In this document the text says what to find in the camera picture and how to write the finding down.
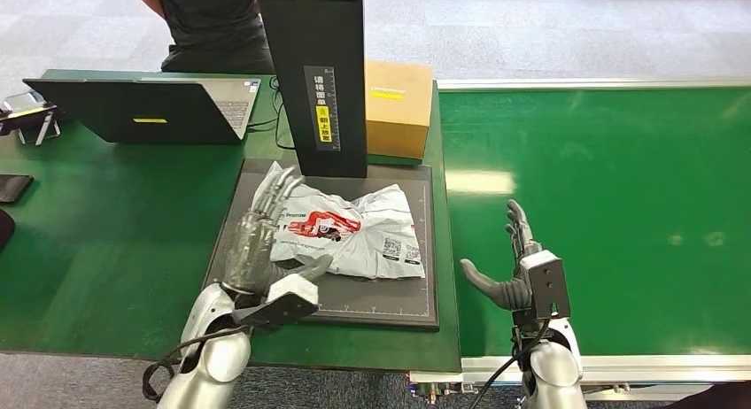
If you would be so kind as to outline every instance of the yellow tag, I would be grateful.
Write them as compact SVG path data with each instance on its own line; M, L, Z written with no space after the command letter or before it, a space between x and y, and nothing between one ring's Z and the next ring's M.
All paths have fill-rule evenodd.
M10 115L8 115L8 119L15 119L16 117L22 117L24 115L33 114L35 112L42 112L44 110L45 110L45 108L42 106L42 107L39 107L39 108L32 108L32 109L30 109L28 111L12 112Z
M166 124L165 119L133 119L136 123Z
M318 120L318 137L321 142L331 142L331 122L329 108L326 105L316 105L315 117Z
M388 92L370 92L372 97L382 97L383 99L403 99L404 95L400 93L388 93Z

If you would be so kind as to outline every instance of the red logo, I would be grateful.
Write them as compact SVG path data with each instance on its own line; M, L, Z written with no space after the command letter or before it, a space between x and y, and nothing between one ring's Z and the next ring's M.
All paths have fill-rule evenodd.
M307 221L293 221L287 229L295 235L327 238L339 242L360 230L360 223L333 212L310 212Z

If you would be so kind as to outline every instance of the green table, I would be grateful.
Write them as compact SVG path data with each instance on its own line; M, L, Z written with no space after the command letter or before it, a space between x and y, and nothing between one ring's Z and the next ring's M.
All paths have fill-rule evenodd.
M45 77L75 75L50 70ZM112 73L99 73L105 76ZM267 80L253 122L274 117ZM461 370L438 109L433 113L424 162L433 172L440 331L288 326L253 338L252 363ZM286 124L282 129L289 144ZM275 146L273 130L250 133L244 145L193 146L106 143L77 124L62 132L39 148L0 140L0 171L35 177L19 204L3 207L17 230L0 254L0 351L156 359L178 343L201 290L243 158L294 152Z
M455 259L510 276L513 197L564 261L586 381L751 380L749 82L440 81ZM455 281L483 381L510 315Z

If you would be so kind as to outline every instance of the laptop keyboard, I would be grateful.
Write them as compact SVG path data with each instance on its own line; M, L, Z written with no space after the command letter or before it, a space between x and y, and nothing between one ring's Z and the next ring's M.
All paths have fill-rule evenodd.
M247 102L223 102L214 101L219 111L227 119L229 125L241 134L247 125L243 124L245 111L248 109Z

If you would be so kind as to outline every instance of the black cable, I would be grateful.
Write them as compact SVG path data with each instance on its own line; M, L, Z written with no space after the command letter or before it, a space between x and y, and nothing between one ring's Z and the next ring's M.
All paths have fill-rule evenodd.
M535 336L535 339L532 340L532 342L526 348L524 348L524 350L518 351L515 355L513 355L511 359L509 359L506 363L499 367L497 371L495 371L495 374L491 375L491 377L488 378L488 381L485 382L485 385L480 389L480 392L477 393L477 397L475 397L475 401L472 402L472 405L469 407L469 409L475 409L477 407L477 404L480 403L480 400L483 398L485 393L488 392L492 384L495 382L496 378L503 374L503 371L508 369L508 367L510 367L514 362L521 359L523 356L529 354L530 351L532 351L532 349L536 345L538 345L539 341L542 339L542 336L545 334L545 332L547 332L548 325L550 325L550 320L546 319L542 324L540 332L538 332L537 336Z
M282 116L281 112L284 108L284 101L282 101L282 104L279 105L279 113L276 114L276 131L274 131L274 140L276 142L276 146L279 148L282 148L283 150L295 150L294 146L286 146L279 143L279 118Z
M258 123L251 123L248 125L246 133L250 132L267 132L271 130L273 127L265 128L262 130L252 130L252 127L258 127L258 126L264 126L269 123L277 122L279 123L279 112L276 110L276 96L279 94L279 80L276 78L276 76L272 77L271 80L268 81L268 86L274 91L274 97L271 100L271 105L274 107L274 112L276 113L276 117L272 118L271 120L261 121Z
M260 123L251 123L251 124L248 125L248 127L263 126L263 125L266 125L268 123L273 123L274 121L276 121L276 118L273 118L271 120L261 121Z
M222 336L232 336L234 334L237 334L238 332L241 332L245 329L249 328L247 325L243 325L241 327L227 329L224 331L214 332L211 334L206 334L205 336L199 336L197 338L193 338L192 340L188 340L184 343L180 343L177 347L173 348L169 353L167 353L162 359L160 359L158 362L152 363L148 367L146 367L145 370L143 370L143 389L142 393L143 396L147 399L159 403L159 400L162 398L162 394L159 394L152 386L151 386L151 377L154 375L155 372L157 372L157 369L160 367L164 367L167 372L169 373L169 378L172 379L174 377L174 369L172 368L172 365L176 365L180 363L180 360L173 360L170 359L173 354L176 352L182 350L184 347L188 347L189 345L193 345L195 343L205 343L208 340L211 340L213 338L220 338Z

